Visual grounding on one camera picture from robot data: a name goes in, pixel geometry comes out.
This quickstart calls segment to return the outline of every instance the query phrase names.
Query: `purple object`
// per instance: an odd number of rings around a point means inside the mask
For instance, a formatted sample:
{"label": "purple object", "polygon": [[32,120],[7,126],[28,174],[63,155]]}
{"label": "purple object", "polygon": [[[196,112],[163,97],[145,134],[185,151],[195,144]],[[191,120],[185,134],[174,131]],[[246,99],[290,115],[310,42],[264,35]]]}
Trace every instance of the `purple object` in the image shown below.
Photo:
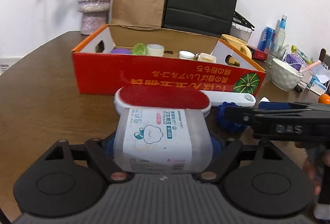
{"label": "purple object", "polygon": [[126,55],[131,55],[132,52],[131,50],[124,49],[124,48],[115,48],[111,51],[111,54],[126,54]]}
{"label": "purple object", "polygon": [[[305,64],[299,57],[292,55],[292,54],[287,54],[285,57],[285,61],[288,64],[293,64],[293,63],[301,63]],[[294,64],[291,65],[293,68],[295,68],[297,71],[300,71],[301,65],[300,64]]]}

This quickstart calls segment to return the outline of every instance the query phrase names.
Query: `white brush handle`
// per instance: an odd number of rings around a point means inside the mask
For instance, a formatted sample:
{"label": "white brush handle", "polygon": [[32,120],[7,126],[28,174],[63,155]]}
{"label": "white brush handle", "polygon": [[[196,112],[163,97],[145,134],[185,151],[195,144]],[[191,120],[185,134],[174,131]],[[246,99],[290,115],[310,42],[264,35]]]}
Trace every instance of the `white brush handle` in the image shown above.
{"label": "white brush handle", "polygon": [[242,107],[253,107],[255,105],[255,97],[251,94],[206,90],[201,91],[208,96],[212,107],[218,107],[219,105],[222,105],[223,102],[234,102],[236,105]]}

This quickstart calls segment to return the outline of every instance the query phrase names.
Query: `orange fruit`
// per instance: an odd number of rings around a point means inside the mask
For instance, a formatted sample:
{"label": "orange fruit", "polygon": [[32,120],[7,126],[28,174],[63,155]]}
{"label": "orange fruit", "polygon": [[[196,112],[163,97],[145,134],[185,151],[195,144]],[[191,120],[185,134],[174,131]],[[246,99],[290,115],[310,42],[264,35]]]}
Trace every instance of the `orange fruit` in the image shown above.
{"label": "orange fruit", "polygon": [[321,104],[330,104],[330,96],[327,94],[322,94],[318,98],[318,102]]}

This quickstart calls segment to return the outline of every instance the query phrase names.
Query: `orange cardboard box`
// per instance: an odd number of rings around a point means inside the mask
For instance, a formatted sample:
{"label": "orange cardboard box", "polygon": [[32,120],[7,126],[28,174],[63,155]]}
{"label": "orange cardboard box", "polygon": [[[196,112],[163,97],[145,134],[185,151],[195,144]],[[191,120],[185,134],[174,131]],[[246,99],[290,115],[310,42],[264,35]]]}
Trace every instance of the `orange cardboard box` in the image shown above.
{"label": "orange cardboard box", "polygon": [[[141,42],[164,46],[164,56],[110,53]],[[179,59],[181,50],[212,53],[217,63]],[[240,67],[228,65],[230,56]],[[72,49],[72,58],[83,94],[114,95],[123,86],[147,84],[255,96],[266,76],[262,67],[222,39],[169,29],[104,25]]]}

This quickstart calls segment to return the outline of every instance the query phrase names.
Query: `product label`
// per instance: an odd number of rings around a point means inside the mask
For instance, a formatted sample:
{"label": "product label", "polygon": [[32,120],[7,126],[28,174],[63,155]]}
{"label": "product label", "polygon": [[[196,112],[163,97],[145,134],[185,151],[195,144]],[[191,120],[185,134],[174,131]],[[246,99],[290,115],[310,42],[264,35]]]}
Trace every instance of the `product label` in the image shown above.
{"label": "product label", "polygon": [[279,27],[285,29],[285,25],[286,25],[286,19],[282,19]]}
{"label": "product label", "polygon": [[184,110],[130,109],[123,153],[132,172],[188,171],[192,146]]}

